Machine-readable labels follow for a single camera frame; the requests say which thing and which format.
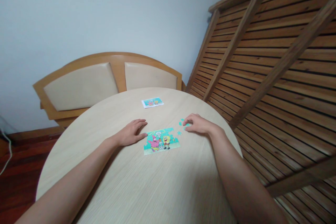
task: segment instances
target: wooden chair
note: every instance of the wooden chair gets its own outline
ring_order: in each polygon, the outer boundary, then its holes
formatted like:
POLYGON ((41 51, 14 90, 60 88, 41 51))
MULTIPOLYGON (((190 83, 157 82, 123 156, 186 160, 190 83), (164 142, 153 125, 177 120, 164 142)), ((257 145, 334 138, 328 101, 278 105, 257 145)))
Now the wooden chair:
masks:
POLYGON ((62 127, 117 93, 142 87, 182 90, 182 86, 179 72, 130 52, 102 52, 76 59, 33 85, 41 109, 62 127))

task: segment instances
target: baseboard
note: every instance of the baseboard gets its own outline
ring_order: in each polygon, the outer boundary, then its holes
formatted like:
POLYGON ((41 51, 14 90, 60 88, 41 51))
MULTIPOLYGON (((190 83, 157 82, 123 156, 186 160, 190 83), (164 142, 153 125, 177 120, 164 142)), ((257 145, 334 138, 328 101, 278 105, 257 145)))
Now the baseboard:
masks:
POLYGON ((8 137, 12 140, 23 140, 28 138, 35 138, 35 137, 42 137, 45 135, 52 135, 57 133, 64 132, 64 128, 60 126, 51 127, 51 128, 44 128, 44 129, 35 129, 33 131, 24 131, 9 134, 8 137))

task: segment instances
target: round wooden table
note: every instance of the round wooden table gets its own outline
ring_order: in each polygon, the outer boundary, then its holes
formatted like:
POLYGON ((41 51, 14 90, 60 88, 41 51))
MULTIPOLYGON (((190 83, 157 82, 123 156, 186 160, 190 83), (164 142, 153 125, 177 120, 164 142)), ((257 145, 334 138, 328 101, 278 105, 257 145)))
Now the round wooden table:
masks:
POLYGON ((107 137, 133 119, 142 132, 174 128, 181 147, 144 155, 146 139, 113 154, 77 217, 78 223, 237 223, 225 198, 207 137, 183 130, 182 118, 198 113, 218 124, 242 155, 225 120, 207 103, 166 88, 135 89, 111 96, 78 117, 51 150, 36 199, 87 157, 107 137), (143 108, 160 97, 164 105, 143 108))

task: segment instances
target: white cable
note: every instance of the white cable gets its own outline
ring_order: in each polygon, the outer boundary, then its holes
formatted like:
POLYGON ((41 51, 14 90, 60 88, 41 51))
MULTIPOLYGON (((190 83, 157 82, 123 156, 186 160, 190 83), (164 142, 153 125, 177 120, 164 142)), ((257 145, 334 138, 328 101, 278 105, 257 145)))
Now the white cable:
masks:
POLYGON ((1 130, 1 133, 2 133, 2 135, 7 139, 7 141, 9 142, 9 159, 7 160, 7 162, 6 162, 6 164, 5 164, 5 166, 3 167, 3 169, 2 169, 2 171, 0 172, 0 176, 1 176, 1 174, 4 172, 4 170, 6 169, 6 167, 7 167, 7 165, 8 165, 8 163, 9 163, 9 161, 10 161, 10 159, 12 158, 12 156, 13 156, 13 154, 12 154, 12 142, 11 142, 11 140, 5 135, 5 133, 4 133, 4 130, 0 127, 0 130, 1 130))

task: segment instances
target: hand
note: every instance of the hand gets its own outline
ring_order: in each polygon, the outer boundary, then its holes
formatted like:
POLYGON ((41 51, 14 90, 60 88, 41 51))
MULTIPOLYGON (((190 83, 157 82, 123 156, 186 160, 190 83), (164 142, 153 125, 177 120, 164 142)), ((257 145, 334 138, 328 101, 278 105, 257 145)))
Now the hand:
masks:
POLYGON ((147 125, 145 119, 133 120, 117 134, 113 135, 112 138, 116 139, 118 144, 122 146, 134 144, 135 142, 148 136, 146 133, 137 135, 137 131, 145 125, 147 125))
POLYGON ((214 124, 207 119, 204 119, 199 114, 190 114, 183 121, 183 126, 187 123, 192 123, 191 126, 186 127, 186 131, 195 131, 198 133, 210 133, 213 130, 221 129, 217 124, 214 124))

